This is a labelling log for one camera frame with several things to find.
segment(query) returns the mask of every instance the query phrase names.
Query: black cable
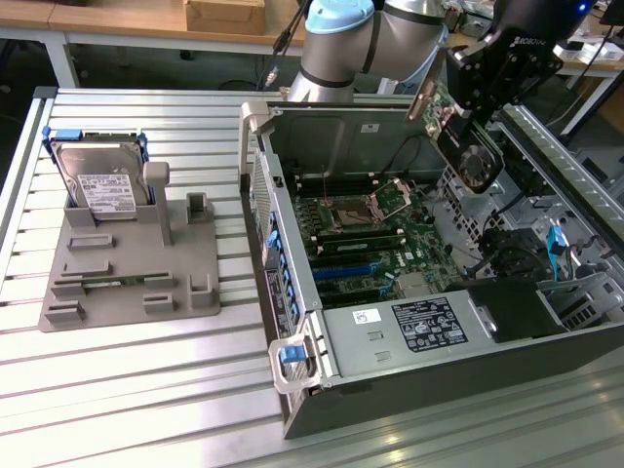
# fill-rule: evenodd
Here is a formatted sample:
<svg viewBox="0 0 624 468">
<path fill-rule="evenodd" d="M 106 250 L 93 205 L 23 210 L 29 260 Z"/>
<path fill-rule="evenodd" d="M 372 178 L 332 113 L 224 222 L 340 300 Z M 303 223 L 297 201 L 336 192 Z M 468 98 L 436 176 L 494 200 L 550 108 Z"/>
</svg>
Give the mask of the black cable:
<svg viewBox="0 0 624 468">
<path fill-rule="evenodd" d="M 223 91 L 223 88 L 225 88 L 227 85 L 229 85 L 231 83 L 243 83 L 243 84 L 246 84 L 246 85 L 250 85 L 252 87 L 252 89 L 255 88 L 255 83 L 252 83 L 251 81 L 248 81 L 248 80 L 228 80 L 228 81 L 224 81 L 223 83 L 218 85 L 217 89 L 219 91 Z"/>
<path fill-rule="evenodd" d="M 456 246 L 455 244 L 449 242 L 447 243 L 448 246 L 453 247 L 456 251 L 463 253 L 464 255 L 472 258 L 473 260 L 477 260 L 477 261 L 481 261 L 482 259 L 468 251 L 466 251 L 465 249 L 462 249 L 461 247 Z"/>
<path fill-rule="evenodd" d="M 291 42 L 293 41 L 296 28 L 299 26 L 299 23 L 301 22 L 301 18 L 303 17 L 303 14 L 307 8 L 307 5 L 310 3 L 310 1 L 311 0 L 305 0 L 304 2 L 301 2 L 298 10 L 292 17 L 289 25 L 286 26 L 286 28 L 280 33 L 278 38 L 273 43 L 273 53 L 271 54 L 271 58 L 264 65 L 264 68 L 262 69 L 262 73 L 259 77 L 259 80 L 257 80 L 257 83 L 255 85 L 255 89 L 257 91 L 264 90 L 264 83 L 266 81 L 265 76 L 267 75 L 267 72 L 271 69 L 271 67 L 273 66 L 273 63 L 275 62 L 275 58 L 278 56 L 278 54 L 282 53 L 282 57 L 286 55 L 286 51 L 289 49 L 289 47 L 291 46 Z"/>
<path fill-rule="evenodd" d="M 532 208 L 535 208 L 536 210 L 548 210 L 550 208 L 553 208 L 553 204 L 552 203 L 550 205 L 540 205 L 539 207 L 537 206 L 538 203 L 539 203 L 539 200 L 537 200 L 535 203 L 533 203 Z"/>
<path fill-rule="evenodd" d="M 475 274 L 479 270 L 481 270 L 484 266 L 486 266 L 488 263 L 490 263 L 492 260 L 494 260 L 497 256 L 502 254 L 503 251 L 520 251 L 520 252 L 524 252 L 525 254 L 528 254 L 528 255 L 533 257 L 533 259 L 537 262 L 537 266 L 543 266 L 542 265 L 542 259 L 539 256 L 537 256 L 537 253 L 535 253 L 535 252 L 533 252 L 533 251 L 531 251 L 529 249 L 525 249 L 524 247 L 508 246 L 508 247 L 505 247 L 504 249 L 502 249 L 502 251 L 494 251 L 490 255 L 484 257 L 484 259 L 481 260 L 476 265 L 471 266 L 470 268 L 466 268 L 467 276 L 470 277 L 470 278 L 474 278 Z"/>
<path fill-rule="evenodd" d="M 403 143 L 401 143 L 399 148 L 394 152 L 394 154 L 390 158 L 390 161 L 388 162 L 388 164 L 386 164 L 385 167 L 381 170 L 381 172 L 379 173 L 379 177 L 378 178 L 382 178 L 386 174 L 386 172 L 392 167 L 392 165 L 394 164 L 395 160 L 397 159 L 397 156 L 399 156 L 399 153 L 405 147 L 405 145 L 408 143 L 408 141 L 410 141 L 413 138 L 420 138 L 420 137 L 421 137 L 421 134 L 414 134 L 414 135 L 406 136 L 406 139 L 403 140 Z"/>
<path fill-rule="evenodd" d="M 567 279 L 574 279 L 574 268 L 572 267 L 572 248 L 567 246 L 565 248 L 565 264 L 567 266 Z"/>
<path fill-rule="evenodd" d="M 583 244 L 580 248 L 577 246 L 576 250 L 578 251 L 578 254 L 581 255 L 583 249 L 589 249 L 590 247 L 592 247 L 599 237 L 600 236 L 594 234 L 592 237 L 589 238 L 589 241 Z"/>
<path fill-rule="evenodd" d="M 483 239 L 484 234 L 485 234 L 485 232 L 486 232 L 486 226 L 488 225 L 488 222 L 489 222 L 491 219 L 493 219 L 493 218 L 495 218 L 495 217 L 497 217 L 497 216 L 499 216 L 499 215 L 502 215 L 502 214 L 503 214 L 503 213 L 505 213 L 507 210 L 510 210 L 511 208 L 513 208 L 513 207 L 514 207 L 514 205 L 516 205 L 518 202 L 520 202 L 520 201 L 523 199 L 523 197 L 524 197 L 524 196 L 525 196 L 525 194 L 524 194 L 523 192 L 520 192 L 518 195 L 516 195 L 516 196 L 513 198 L 513 200 L 512 200 L 511 202 L 509 202 L 509 203 L 508 203 L 507 205 L 505 205 L 503 208 L 501 208 L 501 209 L 500 209 L 500 210 L 498 210 L 497 212 L 494 212 L 494 213 L 490 214 L 490 215 L 486 218 L 486 220 L 484 221 L 484 225 L 483 225 L 483 227 L 481 228 L 481 238 Z"/>
<path fill-rule="evenodd" d="M 403 169 L 403 174 L 409 174 L 410 173 L 410 166 L 413 164 L 413 162 L 416 160 L 416 158 L 418 157 L 418 155 L 420 154 L 420 148 L 422 147 L 422 139 L 420 138 L 421 135 L 417 135 L 418 140 L 416 141 L 416 149 L 415 149 L 415 153 L 413 155 L 413 158 L 411 158 L 411 161 L 409 161 L 406 165 L 406 168 Z"/>
<path fill-rule="evenodd" d="M 10 115 L 0 114 L 0 119 L 6 119 L 6 120 L 9 120 L 11 122 L 15 122 L 18 125 L 23 125 L 22 120 L 16 119 L 15 117 L 11 117 Z"/>
<path fill-rule="evenodd" d="M 585 67 L 585 69 L 582 71 L 582 73 L 580 75 L 578 75 L 578 79 L 576 80 L 576 83 L 579 83 L 580 80 L 583 79 L 583 77 L 587 74 L 587 72 L 589 71 L 589 69 L 592 67 L 592 65 L 594 64 L 594 61 L 598 58 L 598 55 L 600 54 L 601 50 L 603 49 L 603 47 L 605 46 L 606 40 L 609 38 L 609 36 L 611 35 L 611 33 L 613 32 L 613 27 L 611 26 L 608 29 L 608 32 L 606 33 L 606 36 L 603 39 L 603 42 L 601 44 L 601 46 L 598 48 L 598 50 L 596 51 L 596 53 L 594 54 L 594 56 L 592 57 L 592 59 L 589 61 L 589 63 L 587 63 L 587 66 Z M 550 112 L 550 114 L 548 114 L 548 117 L 546 118 L 545 122 L 551 122 L 551 119 L 553 117 L 553 115 L 555 114 L 555 112 L 557 112 L 557 110 L 559 110 L 559 108 L 561 107 L 561 105 L 564 103 L 564 101 L 567 99 L 567 93 L 565 94 L 565 96 L 563 96 L 559 102 L 557 103 L 557 105 L 553 108 L 553 110 Z"/>
<path fill-rule="evenodd" d="M 255 56 L 255 60 L 253 61 L 253 74 L 255 75 L 255 85 L 257 86 L 257 82 L 260 81 L 260 75 L 259 72 L 260 70 L 258 70 L 258 62 L 262 61 L 262 65 L 260 66 L 261 68 L 264 67 L 264 56 Z"/>
</svg>

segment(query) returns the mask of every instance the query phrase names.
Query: aluminum extrusion table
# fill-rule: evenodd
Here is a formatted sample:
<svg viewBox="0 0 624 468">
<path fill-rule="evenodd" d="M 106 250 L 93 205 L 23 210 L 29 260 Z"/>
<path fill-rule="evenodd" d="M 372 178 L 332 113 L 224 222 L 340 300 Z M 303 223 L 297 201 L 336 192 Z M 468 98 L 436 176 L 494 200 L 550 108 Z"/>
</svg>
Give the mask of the aluminum extrusion table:
<svg viewBox="0 0 624 468">
<path fill-rule="evenodd" d="M 0 198 L 0 466 L 621 466 L 622 348 L 571 374 L 284 441 L 236 169 L 240 104 L 278 95 L 36 96 Z M 168 195 L 208 194 L 217 217 L 219 315 L 36 329 L 65 201 L 39 143 L 45 125 L 141 127 L 151 159 L 173 169 Z"/>
</svg>

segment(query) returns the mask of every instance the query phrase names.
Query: cardboard box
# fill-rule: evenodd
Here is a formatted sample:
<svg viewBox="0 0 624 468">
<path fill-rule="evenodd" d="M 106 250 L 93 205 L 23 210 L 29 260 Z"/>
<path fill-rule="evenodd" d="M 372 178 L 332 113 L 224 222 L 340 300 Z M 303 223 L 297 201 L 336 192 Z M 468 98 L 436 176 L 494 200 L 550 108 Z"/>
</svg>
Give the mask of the cardboard box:
<svg viewBox="0 0 624 468">
<path fill-rule="evenodd" d="M 184 0 L 184 10 L 189 31 L 264 34 L 264 0 Z"/>
</svg>

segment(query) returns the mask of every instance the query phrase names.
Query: white label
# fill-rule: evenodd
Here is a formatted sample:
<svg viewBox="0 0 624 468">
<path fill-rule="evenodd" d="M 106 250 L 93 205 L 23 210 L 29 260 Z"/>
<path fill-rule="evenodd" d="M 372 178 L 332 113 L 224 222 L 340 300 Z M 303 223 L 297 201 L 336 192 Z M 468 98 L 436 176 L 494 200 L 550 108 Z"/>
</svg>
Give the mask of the white label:
<svg viewBox="0 0 624 468">
<path fill-rule="evenodd" d="M 362 126 L 362 134 L 376 134 L 379 132 L 379 124 L 364 124 Z"/>
<path fill-rule="evenodd" d="M 93 213 L 131 213 L 137 210 L 127 174 L 78 175 Z"/>
<path fill-rule="evenodd" d="M 454 338 L 456 336 L 463 336 L 464 332 L 462 330 L 453 330 L 453 331 L 447 331 L 447 335 L 451 338 Z"/>
<path fill-rule="evenodd" d="M 355 320 L 356 325 L 362 325 L 381 322 L 381 317 L 377 309 L 356 310 L 353 312 L 353 320 Z"/>
<path fill-rule="evenodd" d="M 360 251 L 362 249 L 365 249 L 366 247 L 368 247 L 368 244 L 353 244 L 351 246 L 340 246 L 336 249 L 337 252 L 343 252 L 343 251 Z"/>
</svg>

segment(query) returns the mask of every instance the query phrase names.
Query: green motherboard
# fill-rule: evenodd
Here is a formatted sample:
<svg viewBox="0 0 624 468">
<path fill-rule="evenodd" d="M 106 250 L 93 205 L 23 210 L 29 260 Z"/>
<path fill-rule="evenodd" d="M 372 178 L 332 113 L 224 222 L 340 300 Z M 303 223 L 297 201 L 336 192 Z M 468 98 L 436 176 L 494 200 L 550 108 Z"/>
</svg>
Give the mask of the green motherboard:
<svg viewBox="0 0 624 468">
<path fill-rule="evenodd" d="M 426 202 L 398 178 L 368 195 L 292 197 L 324 308 L 441 293 L 461 279 Z"/>
</svg>

